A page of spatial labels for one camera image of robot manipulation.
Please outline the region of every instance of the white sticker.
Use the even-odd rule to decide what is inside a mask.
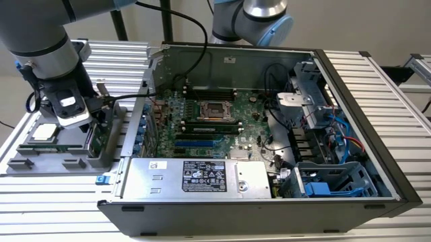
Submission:
[[[150,161],[148,165],[149,170],[156,169],[166,169],[168,168],[168,162],[166,161]]]

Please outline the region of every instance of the aluminum extrusion table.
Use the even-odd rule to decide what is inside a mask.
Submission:
[[[90,41],[91,55],[83,63],[91,81],[104,79],[110,95],[136,93],[148,67],[148,43]],[[431,134],[397,87],[370,58],[357,52],[325,52],[406,178],[422,205],[394,218],[377,218],[344,234],[274,234],[244,236],[124,236],[98,212],[96,201],[112,186],[96,186],[94,176],[0,177],[1,241],[431,241]],[[122,100],[128,117],[134,99]],[[25,114],[5,144],[0,173],[25,137],[35,115]],[[116,159],[124,141],[122,125]]]

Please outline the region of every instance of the blue latch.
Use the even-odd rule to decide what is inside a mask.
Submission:
[[[108,175],[98,175],[96,177],[96,185],[102,186],[102,185],[109,185],[109,176]]]

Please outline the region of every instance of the robotic arm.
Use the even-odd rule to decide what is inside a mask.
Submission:
[[[280,45],[293,25],[286,6],[288,0],[213,0],[210,43]]]
[[[96,92],[62,25],[134,2],[0,1],[0,40],[19,63],[22,77],[34,89],[34,99],[41,86],[58,123],[67,129],[91,121],[83,98],[94,97]]]
[[[91,122],[94,111],[86,101],[97,93],[62,25],[134,2],[0,0],[0,40],[33,87],[33,112],[38,110],[41,89],[49,110],[66,129]],[[213,5],[212,43],[244,39],[252,45],[276,46],[284,41],[293,23],[285,13],[286,0],[213,0]]]

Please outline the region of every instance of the circuit board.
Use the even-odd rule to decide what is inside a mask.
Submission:
[[[248,150],[248,160],[258,161],[262,158],[272,159],[272,154],[262,151],[257,145],[257,137],[261,142],[269,136],[268,123],[264,119],[262,101],[257,99],[257,93],[252,91],[237,91],[234,101],[228,102],[230,117],[241,122],[242,130],[238,135],[213,135],[212,147],[177,147],[174,141],[180,135],[180,123],[184,119],[194,120],[198,118],[198,107],[209,100],[185,100],[182,94],[172,91],[164,93],[162,98],[157,101],[164,101],[162,115],[164,122],[158,123],[158,148],[157,157],[180,158],[180,157],[201,157],[201,158],[228,158],[230,150]]]

